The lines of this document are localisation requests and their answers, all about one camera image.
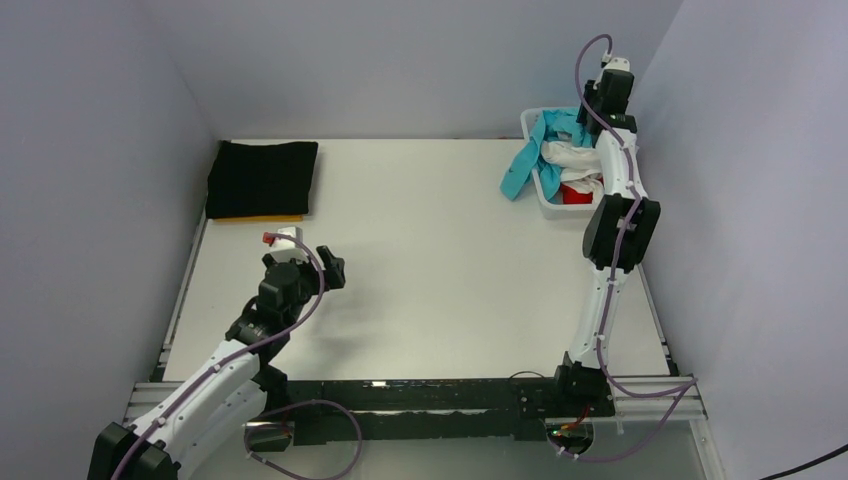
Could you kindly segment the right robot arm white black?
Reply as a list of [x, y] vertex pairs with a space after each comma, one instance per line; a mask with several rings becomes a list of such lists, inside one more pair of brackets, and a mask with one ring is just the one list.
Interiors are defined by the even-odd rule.
[[613, 411], [602, 360], [624, 283], [642, 262], [661, 213], [638, 172], [636, 121], [626, 112], [633, 84], [628, 69], [607, 64], [584, 86], [578, 121], [600, 155], [604, 193], [582, 242], [592, 284], [550, 391], [553, 406], [564, 415]]

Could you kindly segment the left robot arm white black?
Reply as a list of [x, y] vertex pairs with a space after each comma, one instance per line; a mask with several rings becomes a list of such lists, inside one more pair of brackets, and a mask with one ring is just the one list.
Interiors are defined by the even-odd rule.
[[130, 425], [111, 423], [95, 440], [90, 479], [188, 479], [248, 421], [287, 406], [287, 377], [271, 360], [316, 309], [344, 287], [345, 261], [275, 234], [257, 293], [205, 363]]

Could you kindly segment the turquoise t shirt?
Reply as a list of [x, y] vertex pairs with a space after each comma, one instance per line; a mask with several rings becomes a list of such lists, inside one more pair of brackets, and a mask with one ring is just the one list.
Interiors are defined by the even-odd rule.
[[549, 165], [541, 155], [543, 142], [566, 141], [575, 147], [593, 148], [592, 138], [583, 125], [577, 122], [578, 108], [547, 111], [538, 119], [531, 133], [531, 140], [516, 154], [505, 173], [501, 193], [515, 200], [524, 185], [531, 180], [531, 171], [538, 169], [545, 197], [552, 200], [562, 184], [561, 168]]

